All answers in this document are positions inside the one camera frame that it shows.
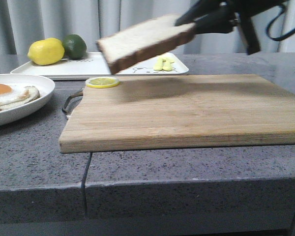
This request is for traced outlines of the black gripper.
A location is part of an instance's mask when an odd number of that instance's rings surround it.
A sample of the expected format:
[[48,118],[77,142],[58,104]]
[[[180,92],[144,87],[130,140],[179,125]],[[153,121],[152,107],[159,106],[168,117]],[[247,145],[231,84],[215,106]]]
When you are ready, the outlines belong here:
[[196,34],[230,33],[238,28],[248,55],[261,50],[252,17],[273,7],[284,8],[284,0],[199,0],[180,16],[175,26],[196,23]]

